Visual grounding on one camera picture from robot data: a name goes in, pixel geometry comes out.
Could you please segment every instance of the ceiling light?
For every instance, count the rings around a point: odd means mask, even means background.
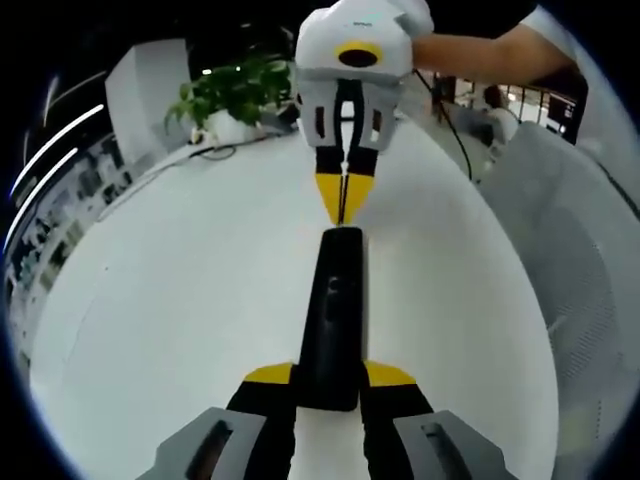
[[[34,189],[31,190],[31,193],[29,194],[27,199],[24,201],[24,203],[20,207],[20,210],[18,210],[18,213],[16,214],[15,218],[13,219],[13,222],[11,222],[11,226],[9,227],[9,231],[7,232],[7,238],[5,239],[4,246],[2,247],[2,253],[4,253],[6,251],[7,245],[9,245],[9,241],[11,240],[11,237],[13,236],[13,233],[14,233],[15,229],[18,227],[18,225],[22,221],[22,218],[27,213],[27,210],[29,209],[29,207],[31,206],[33,201],[36,199],[37,195],[40,193],[40,190],[42,190],[44,188],[44,186],[49,182],[49,180],[51,180],[51,177],[53,177],[55,175],[55,173],[58,170],[60,170],[60,168],[65,163],[67,163],[69,161],[69,159],[71,157],[73,157],[76,153],[78,153],[78,149],[74,148],[69,153],[67,153],[64,157],[62,157],[58,161],[58,163],[56,163],[53,166],[53,168],[51,170],[49,170],[44,177],[42,177],[42,180],[40,180],[38,182],[38,184],[34,187]]]
[[[95,115],[96,113],[98,113],[99,111],[101,111],[102,109],[104,109],[104,105],[98,105],[96,107],[93,107],[91,110],[89,110],[88,112],[83,113],[82,115],[80,115],[78,118],[76,118],[73,122],[71,122],[69,125],[67,125],[66,127],[64,127],[62,130],[60,130],[58,133],[56,133],[53,137],[51,137],[47,143],[45,143],[40,150],[38,150],[36,152],[36,154],[31,158],[31,160],[29,160],[27,162],[27,164],[25,165],[25,167],[22,169],[22,171],[18,174],[18,178],[16,178],[16,181],[13,184],[13,187],[11,188],[11,191],[9,192],[9,196],[12,196],[13,193],[15,192],[16,188],[18,187],[18,185],[20,184],[20,182],[22,180],[24,180],[24,177],[27,175],[27,173],[29,173],[29,170],[31,170],[33,168],[33,166],[36,164],[36,162],[40,159],[40,157],[42,157],[47,150],[49,150],[51,148],[51,146],[56,143],[58,140],[60,140],[62,137],[64,137],[67,133],[69,133],[71,130],[73,130],[74,128],[76,128],[78,125],[80,125],[82,122],[84,122],[86,119],[88,119],[89,117],[92,117],[93,115]]]

